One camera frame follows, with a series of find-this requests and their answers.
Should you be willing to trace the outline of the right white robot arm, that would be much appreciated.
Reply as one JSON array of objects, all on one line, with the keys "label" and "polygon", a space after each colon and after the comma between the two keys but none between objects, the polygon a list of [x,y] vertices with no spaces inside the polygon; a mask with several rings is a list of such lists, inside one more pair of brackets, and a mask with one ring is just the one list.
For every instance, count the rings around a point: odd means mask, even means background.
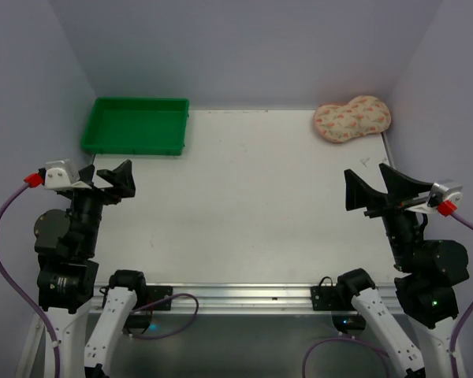
[{"label": "right white robot arm", "polygon": [[466,248],[454,240],[427,240],[427,216],[452,214],[462,199],[462,187],[451,180],[414,180],[381,163],[387,191],[375,190],[351,169],[345,176],[345,208],[363,209],[380,218],[403,277],[394,280],[396,296],[417,335],[414,344],[388,313],[374,281],[363,269],[337,278],[344,304],[365,319],[402,377],[465,377],[454,329],[459,315],[454,286],[468,279]]}]

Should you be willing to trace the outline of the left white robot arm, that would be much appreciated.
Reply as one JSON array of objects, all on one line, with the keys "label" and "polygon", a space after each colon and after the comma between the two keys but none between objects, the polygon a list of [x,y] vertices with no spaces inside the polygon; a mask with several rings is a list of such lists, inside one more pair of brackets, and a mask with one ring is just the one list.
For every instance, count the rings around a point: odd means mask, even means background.
[{"label": "left white robot arm", "polygon": [[53,161],[39,175],[47,190],[70,201],[66,210],[46,211],[34,226],[39,307],[54,330],[60,358],[47,358],[44,371],[62,377],[108,377],[125,322],[147,299],[142,272],[117,270],[104,291],[97,325],[86,334],[99,269],[94,256],[102,211],[134,197],[132,162],[126,160],[112,170],[96,170],[94,165],[75,170],[69,160]]}]

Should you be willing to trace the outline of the floral fabric laundry bag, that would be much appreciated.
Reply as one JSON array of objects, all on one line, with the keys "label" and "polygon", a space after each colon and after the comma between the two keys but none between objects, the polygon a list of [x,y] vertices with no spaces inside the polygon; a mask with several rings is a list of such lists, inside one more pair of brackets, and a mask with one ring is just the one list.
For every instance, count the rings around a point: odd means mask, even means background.
[{"label": "floral fabric laundry bag", "polygon": [[313,124],[322,138],[331,143],[381,134],[391,125],[391,112],[379,98],[360,95],[347,103],[328,103],[315,110]]}]

